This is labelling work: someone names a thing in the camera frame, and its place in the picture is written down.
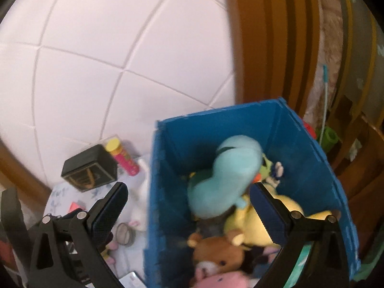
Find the teal neck pillow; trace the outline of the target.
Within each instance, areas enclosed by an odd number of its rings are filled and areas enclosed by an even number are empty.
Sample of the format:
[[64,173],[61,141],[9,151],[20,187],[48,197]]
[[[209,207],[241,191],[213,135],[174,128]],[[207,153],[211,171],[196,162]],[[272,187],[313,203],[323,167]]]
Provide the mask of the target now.
[[260,143],[245,135],[227,138],[216,150],[209,169],[189,176],[189,209],[199,219],[221,216],[231,207],[243,209],[248,186],[259,173],[263,162]]

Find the glass candle jar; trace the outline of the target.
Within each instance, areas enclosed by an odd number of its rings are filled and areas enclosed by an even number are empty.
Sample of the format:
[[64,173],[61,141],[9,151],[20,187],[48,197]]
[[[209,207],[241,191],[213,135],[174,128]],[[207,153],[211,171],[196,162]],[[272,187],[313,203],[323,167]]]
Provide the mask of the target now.
[[135,230],[126,223],[120,223],[116,228],[116,242],[122,246],[131,246],[135,242]]

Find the yellow pikachu plush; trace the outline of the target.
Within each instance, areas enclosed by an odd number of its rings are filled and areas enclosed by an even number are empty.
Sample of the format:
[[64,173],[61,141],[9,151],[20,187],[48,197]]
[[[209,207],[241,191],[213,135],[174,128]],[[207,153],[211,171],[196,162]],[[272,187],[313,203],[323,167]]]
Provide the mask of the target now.
[[[270,184],[265,183],[264,186],[274,198],[283,202],[289,211],[299,211],[301,214],[304,214],[301,206],[293,199],[288,196],[278,194],[276,189]],[[224,232],[227,233],[233,229],[240,229],[243,233],[242,246],[244,248],[253,246],[271,246],[274,248],[280,248],[278,244],[275,244],[271,240],[267,230],[260,220],[259,215],[251,205],[249,194],[244,194],[243,199],[246,201],[245,208],[240,209],[236,207],[234,213],[231,214],[225,222],[223,228]]]

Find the white plush rabbit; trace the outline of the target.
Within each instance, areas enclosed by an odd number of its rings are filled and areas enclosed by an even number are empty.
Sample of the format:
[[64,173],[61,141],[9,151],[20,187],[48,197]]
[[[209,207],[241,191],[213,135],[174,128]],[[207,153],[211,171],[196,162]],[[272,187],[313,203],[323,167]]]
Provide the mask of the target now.
[[150,190],[150,167],[147,161],[140,157],[138,159],[140,172],[143,175],[143,181],[134,192],[134,206],[132,208],[131,220],[129,225],[137,231],[146,231],[148,219],[148,193]]

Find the pink plush in crate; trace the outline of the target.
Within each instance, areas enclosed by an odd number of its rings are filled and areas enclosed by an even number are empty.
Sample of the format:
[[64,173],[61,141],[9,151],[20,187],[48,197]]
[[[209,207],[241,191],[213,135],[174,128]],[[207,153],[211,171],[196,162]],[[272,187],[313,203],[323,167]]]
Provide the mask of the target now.
[[218,273],[211,276],[206,274],[203,269],[196,269],[195,288],[247,288],[255,287],[260,280],[250,278],[241,271]]

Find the black square box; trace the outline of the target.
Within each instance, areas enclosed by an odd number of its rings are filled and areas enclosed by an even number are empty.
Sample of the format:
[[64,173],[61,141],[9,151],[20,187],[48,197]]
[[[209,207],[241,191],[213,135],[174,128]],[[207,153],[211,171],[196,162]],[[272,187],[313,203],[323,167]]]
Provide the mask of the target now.
[[85,192],[117,180],[117,162],[101,144],[96,144],[64,162],[61,178]]

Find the brown bear plush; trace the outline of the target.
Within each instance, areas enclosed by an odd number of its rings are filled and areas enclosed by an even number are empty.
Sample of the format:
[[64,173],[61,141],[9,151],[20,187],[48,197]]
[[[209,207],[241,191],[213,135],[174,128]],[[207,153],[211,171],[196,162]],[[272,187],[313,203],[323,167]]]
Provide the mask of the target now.
[[239,270],[245,257],[241,247],[243,240],[244,234],[240,229],[233,229],[220,237],[204,238],[200,233],[192,233],[187,245],[193,249],[195,279],[199,281]]

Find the pink snack canister yellow lid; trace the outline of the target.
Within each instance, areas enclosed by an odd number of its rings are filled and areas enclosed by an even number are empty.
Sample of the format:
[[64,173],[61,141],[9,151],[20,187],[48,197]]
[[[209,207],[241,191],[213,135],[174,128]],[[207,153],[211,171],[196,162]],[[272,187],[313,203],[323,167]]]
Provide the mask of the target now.
[[105,149],[130,176],[136,176],[139,173],[139,165],[125,150],[119,138],[109,139]]

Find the blue plastic storage crate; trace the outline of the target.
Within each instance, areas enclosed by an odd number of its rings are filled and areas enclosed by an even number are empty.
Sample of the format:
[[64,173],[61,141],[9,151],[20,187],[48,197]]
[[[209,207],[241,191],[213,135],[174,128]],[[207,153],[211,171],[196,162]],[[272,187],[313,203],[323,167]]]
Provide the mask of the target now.
[[187,204],[187,176],[211,167],[216,149],[233,135],[256,139],[265,155],[284,166],[278,191],[306,215],[342,213],[349,273],[360,268],[359,240],[348,201],[320,145],[283,99],[179,116],[157,124],[152,146],[144,273],[148,287],[185,287],[192,274],[186,239],[195,229]]

